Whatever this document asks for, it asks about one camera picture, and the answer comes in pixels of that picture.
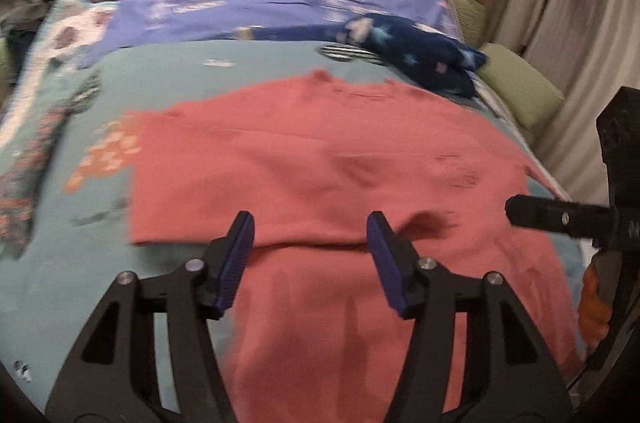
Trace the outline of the right hand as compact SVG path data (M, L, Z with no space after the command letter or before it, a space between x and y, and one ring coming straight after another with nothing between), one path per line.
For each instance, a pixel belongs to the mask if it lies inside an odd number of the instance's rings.
M590 265L582 277L582 295L577 309L579 332L590 349L596 348L608 335L608 322L612 318L612 308L601 299L598 287L596 270Z

